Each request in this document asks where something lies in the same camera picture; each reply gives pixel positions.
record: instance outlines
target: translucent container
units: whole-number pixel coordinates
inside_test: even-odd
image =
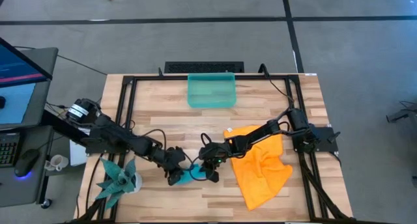
[[[228,108],[236,103],[234,73],[188,74],[188,104],[194,108]]]

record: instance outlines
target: orange towel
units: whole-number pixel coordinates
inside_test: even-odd
[[[260,126],[247,126],[224,131],[224,137],[246,135]],[[248,210],[253,210],[275,197],[293,172],[279,159],[282,135],[274,135],[255,144],[242,159],[232,158],[237,183]]]

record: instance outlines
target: computer screen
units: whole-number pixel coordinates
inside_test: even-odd
[[[0,38],[0,87],[46,81],[52,77]]]

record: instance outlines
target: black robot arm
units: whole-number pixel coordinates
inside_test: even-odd
[[[285,115],[289,119],[289,123],[278,122]],[[286,130],[281,129],[282,124],[287,125]],[[313,147],[315,143],[319,142],[314,125],[308,123],[303,111],[300,109],[286,109],[277,118],[269,120],[258,129],[246,135],[227,138],[223,143],[213,143],[207,135],[202,134],[202,140],[204,136],[208,139],[208,143],[203,140],[204,147],[199,151],[199,159],[203,160],[201,171],[206,173],[208,180],[218,182],[219,174],[216,172],[216,168],[222,162],[225,162],[227,158],[243,158],[254,144],[278,134],[301,135],[306,147],[309,145]]]
[[[91,129],[90,136],[81,140],[86,146],[106,144],[131,150],[161,167],[170,186],[178,182],[183,174],[179,163],[185,160],[185,154],[181,148],[165,149],[161,142],[151,137],[134,135],[103,114],[100,106],[91,100],[77,100],[68,110],[66,119],[75,126]]]

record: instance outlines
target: black keyboard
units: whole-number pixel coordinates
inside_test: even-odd
[[[243,62],[165,62],[166,74],[245,72]]]
[[[18,160],[20,133],[0,133],[0,168],[12,167]]]

